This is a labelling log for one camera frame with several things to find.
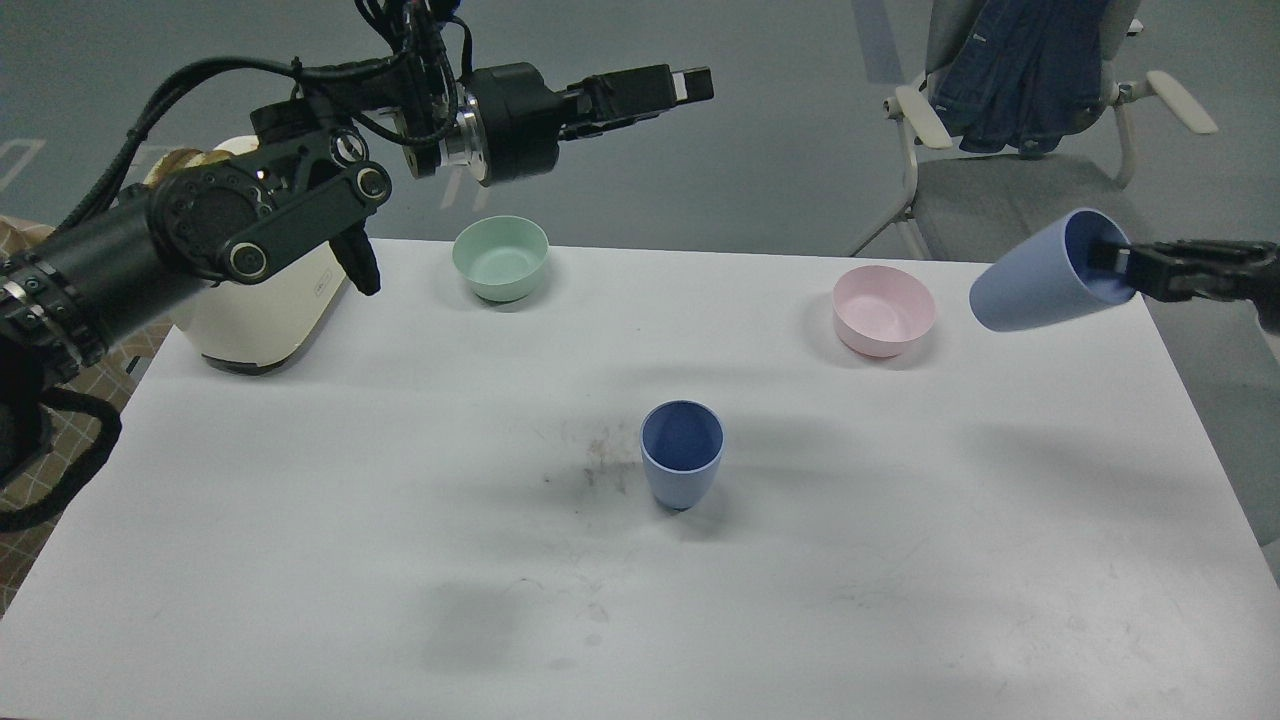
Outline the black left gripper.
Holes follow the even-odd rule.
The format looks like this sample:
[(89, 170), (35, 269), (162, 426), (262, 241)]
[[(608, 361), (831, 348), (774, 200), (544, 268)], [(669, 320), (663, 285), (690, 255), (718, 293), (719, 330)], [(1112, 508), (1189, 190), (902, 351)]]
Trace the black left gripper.
[(484, 187), (550, 172), (559, 141), (595, 138), (714, 97), (709, 68), (666, 64), (589, 76), (554, 91), (521, 61), (476, 69), (461, 88), (456, 124), (440, 141), (440, 165), (465, 167)]

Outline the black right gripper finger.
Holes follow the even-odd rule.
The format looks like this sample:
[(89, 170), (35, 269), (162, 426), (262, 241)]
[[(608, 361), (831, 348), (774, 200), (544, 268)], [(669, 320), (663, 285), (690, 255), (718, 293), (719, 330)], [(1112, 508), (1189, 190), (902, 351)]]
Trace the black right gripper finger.
[(1114, 273), (1128, 283), (1175, 283), (1197, 277), (1240, 283), (1277, 274), (1277, 245), (1215, 240), (1094, 243), (1088, 250), (1088, 268)]
[(1265, 333), (1279, 334), (1277, 266), (1217, 269), (1211, 272), (1156, 270), (1135, 275), (1135, 291), (1158, 302), (1208, 299), (1251, 304)]

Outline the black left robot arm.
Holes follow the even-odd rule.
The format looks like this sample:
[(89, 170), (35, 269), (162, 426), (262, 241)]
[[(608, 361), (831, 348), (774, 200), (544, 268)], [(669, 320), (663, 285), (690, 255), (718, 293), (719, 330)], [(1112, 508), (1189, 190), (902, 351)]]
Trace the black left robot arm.
[[(96, 420), (87, 450), (52, 488), (3, 511), (3, 530), (60, 515), (109, 460), (122, 418), (70, 383), (140, 328), (201, 290), (261, 284), (328, 246), (355, 287), (381, 287), (365, 222), (392, 195), (364, 138), (404, 150), (415, 177), (468, 168), (485, 187), (550, 172), (563, 142), (590, 138), (713, 97), (705, 67), (666, 64), (549, 88), (531, 64), (475, 68), (463, 38), (453, 67), (443, 38), (456, 1), (360, 1), (389, 54), (330, 67), (214, 56), (168, 77), (108, 169), (33, 249), (3, 259), (3, 483), (52, 452), (54, 410)], [(201, 83), (232, 72), (285, 77), (293, 94), (251, 115), (246, 154), (179, 156), (156, 179), (125, 183), (160, 119)]]

